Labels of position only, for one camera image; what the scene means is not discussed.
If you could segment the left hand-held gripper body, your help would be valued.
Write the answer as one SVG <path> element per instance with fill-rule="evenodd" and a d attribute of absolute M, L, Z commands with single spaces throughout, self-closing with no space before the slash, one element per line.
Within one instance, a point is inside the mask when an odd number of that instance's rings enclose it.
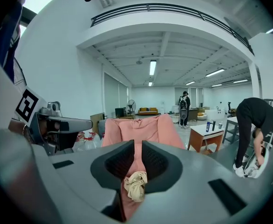
<path fill-rule="evenodd" d="M 49 156 L 72 148 L 78 134 L 93 127 L 93 122 L 89 119 L 63 117 L 58 101 L 46 102 L 28 87 L 25 87 L 23 91 L 15 114 L 26 124 L 26 132 L 30 141 L 42 146 Z M 42 136 L 39 128 L 40 120 L 59 122 L 59 131 L 50 131 L 49 124 L 47 124 L 48 133 Z"/>

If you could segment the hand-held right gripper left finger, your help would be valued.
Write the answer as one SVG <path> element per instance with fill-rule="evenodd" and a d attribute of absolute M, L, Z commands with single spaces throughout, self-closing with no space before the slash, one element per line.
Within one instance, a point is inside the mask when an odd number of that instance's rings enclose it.
<path fill-rule="evenodd" d="M 120 190 L 134 155 L 134 140 L 103 147 L 102 154 L 91 163 L 91 174 L 102 188 Z"/>

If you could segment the person's left hand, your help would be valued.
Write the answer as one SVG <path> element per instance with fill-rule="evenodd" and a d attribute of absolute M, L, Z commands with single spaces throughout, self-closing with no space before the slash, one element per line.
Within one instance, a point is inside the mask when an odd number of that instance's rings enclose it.
<path fill-rule="evenodd" d="M 40 128 L 40 133 L 42 136 L 45 136 L 48 133 L 47 124 L 49 124 L 50 131 L 59 131 L 60 129 L 59 122 L 53 122 L 49 120 L 40 120 L 39 128 Z"/>

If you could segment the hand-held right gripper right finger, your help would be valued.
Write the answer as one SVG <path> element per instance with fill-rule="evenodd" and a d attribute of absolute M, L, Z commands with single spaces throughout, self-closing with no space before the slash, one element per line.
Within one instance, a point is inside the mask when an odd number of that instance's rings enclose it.
<path fill-rule="evenodd" d="M 173 146 L 142 141 L 142 162 L 147 173 L 145 193 L 165 192 L 181 177 L 183 165 L 180 159 L 170 153 Z"/>

